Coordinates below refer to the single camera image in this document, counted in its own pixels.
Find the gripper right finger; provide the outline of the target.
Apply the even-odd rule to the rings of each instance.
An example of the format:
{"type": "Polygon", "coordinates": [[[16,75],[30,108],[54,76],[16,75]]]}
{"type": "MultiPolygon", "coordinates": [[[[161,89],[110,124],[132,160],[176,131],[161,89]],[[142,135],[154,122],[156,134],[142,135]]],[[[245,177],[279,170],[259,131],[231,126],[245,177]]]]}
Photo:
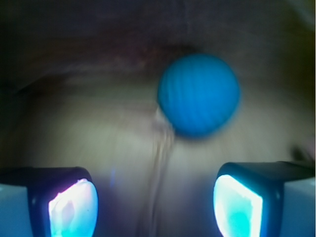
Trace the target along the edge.
{"type": "Polygon", "coordinates": [[[213,210],[224,237],[314,237],[316,170],[308,161],[228,162],[213,210]]]}

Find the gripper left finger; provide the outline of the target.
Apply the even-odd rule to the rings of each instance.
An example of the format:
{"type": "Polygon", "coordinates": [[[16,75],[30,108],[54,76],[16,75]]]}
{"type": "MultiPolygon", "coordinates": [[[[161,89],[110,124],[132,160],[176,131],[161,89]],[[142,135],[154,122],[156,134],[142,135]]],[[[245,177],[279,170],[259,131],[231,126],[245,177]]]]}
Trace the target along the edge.
{"type": "Polygon", "coordinates": [[[0,170],[2,237],[91,237],[98,193],[81,167],[0,170]]]}

